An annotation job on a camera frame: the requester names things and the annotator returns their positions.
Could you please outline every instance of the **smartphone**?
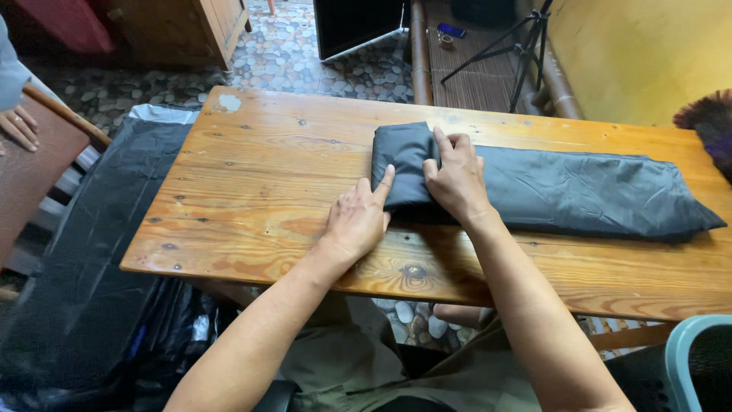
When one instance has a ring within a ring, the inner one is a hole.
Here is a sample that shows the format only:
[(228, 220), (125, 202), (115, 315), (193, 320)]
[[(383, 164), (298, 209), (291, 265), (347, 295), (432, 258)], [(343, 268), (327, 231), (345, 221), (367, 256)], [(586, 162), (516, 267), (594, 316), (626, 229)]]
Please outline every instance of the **smartphone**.
[(450, 26), (447, 23), (440, 23), (437, 25), (437, 30), (445, 34), (449, 34), (453, 37), (463, 38), (465, 37), (465, 30), (460, 27)]

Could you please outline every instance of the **red cloth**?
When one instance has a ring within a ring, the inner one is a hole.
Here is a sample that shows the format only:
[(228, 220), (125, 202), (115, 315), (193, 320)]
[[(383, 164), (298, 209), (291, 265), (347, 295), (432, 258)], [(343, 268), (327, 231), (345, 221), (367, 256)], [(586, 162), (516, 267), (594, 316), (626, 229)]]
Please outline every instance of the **red cloth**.
[(114, 50), (107, 29), (86, 0), (16, 0), (49, 33), (78, 53)]

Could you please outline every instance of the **tripod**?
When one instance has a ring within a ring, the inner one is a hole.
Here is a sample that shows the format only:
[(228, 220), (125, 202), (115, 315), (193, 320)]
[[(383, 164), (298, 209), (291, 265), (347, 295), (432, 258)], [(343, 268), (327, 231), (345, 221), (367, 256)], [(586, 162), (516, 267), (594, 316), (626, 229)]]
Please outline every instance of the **tripod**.
[[(526, 78), (526, 74), (529, 72), (529, 63), (531, 60), (537, 63), (539, 66), (539, 72), (537, 74), (537, 91), (542, 86), (542, 69), (544, 65), (544, 49), (547, 40), (547, 24), (549, 21), (549, 6), (553, 0), (545, 0), (540, 10), (534, 10), (530, 15), (523, 18), (522, 21), (516, 23), (511, 29), (503, 33), (496, 41), (491, 43), (487, 48), (479, 51), (475, 56), (468, 59), (466, 62), (461, 64), (457, 69), (453, 70), (449, 75), (445, 76), (440, 83), (445, 84), (445, 81), (458, 74), (459, 71), (467, 67), (471, 63), (479, 62), (483, 59), (488, 59), (494, 56), (500, 56), (502, 54), (510, 53), (512, 51), (519, 52), (519, 62), (516, 74), (513, 78), (513, 96), (511, 97), (511, 108), (509, 113), (513, 113), (516, 110), (516, 103), (518, 103), (518, 96), (521, 93), (521, 87), (523, 86), (523, 80)], [(500, 50), (488, 51), (495, 45), (499, 44), (503, 39), (514, 34), (520, 27), (528, 22), (533, 22), (529, 29), (529, 37), (523, 44), (517, 43), (510, 47), (502, 48)], [(539, 51), (539, 58), (534, 53), (534, 48), (537, 46), (537, 41), (541, 37), (541, 49)]]

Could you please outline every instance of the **hand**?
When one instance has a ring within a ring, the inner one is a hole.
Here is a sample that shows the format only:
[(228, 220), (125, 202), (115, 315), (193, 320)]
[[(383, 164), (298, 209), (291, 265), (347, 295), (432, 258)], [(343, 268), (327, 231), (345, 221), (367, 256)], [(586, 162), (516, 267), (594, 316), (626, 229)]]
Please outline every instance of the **hand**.
[(384, 212), (384, 202), (394, 180), (394, 166), (388, 165), (384, 178), (371, 193), (370, 181), (363, 177), (353, 188), (338, 197), (321, 243), (334, 246), (351, 264), (375, 248), (384, 238), (391, 215)]
[[(6, 111), (0, 111), (0, 129), (15, 139), (22, 147), (30, 152), (38, 150), (38, 123), (20, 105)], [(0, 156), (5, 154), (5, 148), (0, 143)]]
[(437, 202), (463, 226), (473, 217), (493, 209), (485, 193), (483, 168), (485, 159), (475, 156), (475, 146), (464, 133), (445, 136), (435, 126), (435, 140), (442, 159), (437, 170), (435, 159), (422, 163), (427, 190)]

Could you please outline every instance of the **black nylon bag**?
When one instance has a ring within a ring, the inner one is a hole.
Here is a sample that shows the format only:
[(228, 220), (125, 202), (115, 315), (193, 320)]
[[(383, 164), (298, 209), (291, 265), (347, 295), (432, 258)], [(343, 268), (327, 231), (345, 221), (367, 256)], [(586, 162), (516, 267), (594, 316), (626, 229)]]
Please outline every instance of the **black nylon bag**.
[[(673, 163), (645, 155), (476, 146), (490, 203), (509, 229), (558, 235), (685, 242), (727, 224), (697, 201)], [(389, 163), (396, 175), (385, 210), (395, 221), (456, 224), (427, 192), (422, 162), (439, 152), (426, 122), (381, 126), (372, 189)]]

